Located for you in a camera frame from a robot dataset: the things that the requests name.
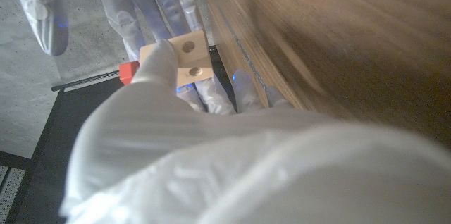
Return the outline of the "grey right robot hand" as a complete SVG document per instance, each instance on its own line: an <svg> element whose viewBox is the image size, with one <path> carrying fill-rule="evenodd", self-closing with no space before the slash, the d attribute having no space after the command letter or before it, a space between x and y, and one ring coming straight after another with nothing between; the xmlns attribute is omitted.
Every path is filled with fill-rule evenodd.
<svg viewBox="0 0 451 224"><path fill-rule="evenodd" d="M137 61L145 45L137 19L141 11L154 39L170 39L203 30L195 0L101 0L110 26L121 36L128 58ZM68 46L68 16L64 0L20 0L43 52L60 56Z"/></svg>

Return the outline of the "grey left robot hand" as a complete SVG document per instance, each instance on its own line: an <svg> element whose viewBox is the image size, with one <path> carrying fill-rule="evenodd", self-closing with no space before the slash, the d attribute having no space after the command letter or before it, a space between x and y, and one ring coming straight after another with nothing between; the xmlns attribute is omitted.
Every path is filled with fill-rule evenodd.
<svg viewBox="0 0 451 224"><path fill-rule="evenodd" d="M293 108L249 76L238 111L199 112L161 40L85 121L60 214L68 223L449 223L450 152L393 127Z"/></svg>

